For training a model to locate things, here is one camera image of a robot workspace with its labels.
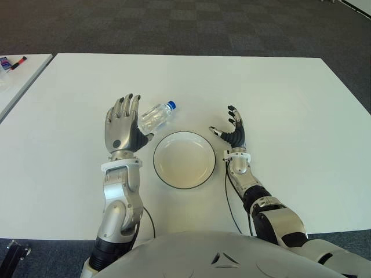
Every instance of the desk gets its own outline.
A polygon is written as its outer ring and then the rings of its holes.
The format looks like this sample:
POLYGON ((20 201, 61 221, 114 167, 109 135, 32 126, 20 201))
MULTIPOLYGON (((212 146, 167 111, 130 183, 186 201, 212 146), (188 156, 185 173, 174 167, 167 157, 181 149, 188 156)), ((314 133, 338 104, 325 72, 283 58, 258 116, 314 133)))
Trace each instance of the desk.
MULTIPOLYGON (((231 130, 228 104, 244 119, 254 174, 308 233, 371 228, 371 117, 321 59, 58 54, 0 125, 0 237, 96 237, 100 165, 108 158, 104 118, 128 93, 142 95, 140 113, 177 104, 136 153, 140 194, 159 235, 236 232, 224 194, 228 145, 208 130, 231 130), (179 130, 202 135, 216 153, 214 173, 194 189, 167 186, 152 164, 157 143, 179 130)), ((228 188, 248 233, 246 213, 228 188)), ((144 213, 138 239, 151 236, 144 213)))
MULTIPOLYGON (((15 64, 24 55, 0 55, 0 57, 3 56, 6 56, 12 64, 15 64)), ((7 73, 10 79, 10 88, 4 92, 0 90, 0 123, 52 59, 51 54, 26 54, 26 57, 27 60, 22 65, 7 73)))

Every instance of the silver metal arm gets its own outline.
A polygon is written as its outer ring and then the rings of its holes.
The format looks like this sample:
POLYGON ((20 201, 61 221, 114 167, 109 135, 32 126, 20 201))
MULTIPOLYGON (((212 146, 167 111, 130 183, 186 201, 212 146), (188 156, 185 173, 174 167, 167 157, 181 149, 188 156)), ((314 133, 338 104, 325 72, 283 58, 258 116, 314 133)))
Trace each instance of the silver metal arm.
MULTIPOLYGON (((230 122, 234 124, 236 130, 236 123, 240 122, 240 131, 244 131, 238 111, 232 106, 228 109, 233 109, 229 114, 235 120, 236 115, 239 118, 239 121, 230 119, 230 122)), ((228 176, 243 201, 246 212, 253 218, 257 237, 325 265, 346 277, 371 277, 371 262, 367 259, 324 240, 308 240, 299 216, 276 197, 272 197, 252 174, 244 136, 239 136, 237 140, 236 130, 233 133, 225 133, 215 127, 209 129, 232 145, 231 152, 224 152, 224 160, 228 163, 228 176)))
POLYGON ((102 165, 106 205, 98 237, 107 242, 125 243, 134 238, 136 226, 143 214, 139 196, 139 168, 137 158, 116 160, 102 165))
POLYGON ((228 175, 245 210, 253 217, 259 238, 283 248, 302 245, 308 240, 299 216, 272 197, 253 175, 245 148, 233 148, 231 153, 224 154, 224 160, 228 161, 228 175))
POLYGON ((105 143, 111 161, 102 165, 105 174, 103 188, 106 204, 94 249, 84 263, 81 278, 96 273, 129 252, 135 243, 143 215, 139 196, 139 168, 141 161, 134 152, 145 146, 153 134, 147 136, 138 129, 140 96, 120 98, 107 112, 105 143))

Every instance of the white bowl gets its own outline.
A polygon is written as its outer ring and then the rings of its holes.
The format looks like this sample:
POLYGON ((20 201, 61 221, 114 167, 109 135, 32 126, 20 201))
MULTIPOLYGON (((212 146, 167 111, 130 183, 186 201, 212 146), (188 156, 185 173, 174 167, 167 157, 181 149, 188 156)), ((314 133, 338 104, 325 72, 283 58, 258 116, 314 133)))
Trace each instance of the white bowl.
POLYGON ((153 155, 158 177, 168 185, 188 189, 203 184, 215 168, 215 153, 202 136, 180 131, 158 143, 153 155))

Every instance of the red marker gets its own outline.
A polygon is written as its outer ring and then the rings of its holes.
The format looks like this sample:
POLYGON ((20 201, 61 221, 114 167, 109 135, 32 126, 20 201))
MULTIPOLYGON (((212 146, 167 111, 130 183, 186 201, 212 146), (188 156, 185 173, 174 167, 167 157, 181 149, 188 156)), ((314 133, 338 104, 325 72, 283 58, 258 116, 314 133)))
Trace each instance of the red marker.
POLYGON ((13 69, 17 68, 21 63, 23 63, 26 60, 27 60, 26 56, 23 56, 21 60, 19 60, 18 62, 16 62, 14 65, 10 67, 10 70, 12 71, 13 69))

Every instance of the blue bottle cap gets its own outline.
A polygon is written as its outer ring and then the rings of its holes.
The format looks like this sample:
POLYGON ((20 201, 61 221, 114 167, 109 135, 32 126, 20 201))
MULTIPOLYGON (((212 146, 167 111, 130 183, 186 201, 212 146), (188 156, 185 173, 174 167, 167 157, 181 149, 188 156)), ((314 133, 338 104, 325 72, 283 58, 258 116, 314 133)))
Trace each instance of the blue bottle cap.
POLYGON ((170 101, 168 102, 168 105, 170 106, 171 110, 174 110, 174 109, 176 108, 175 102, 172 101, 172 100, 170 100, 170 101))

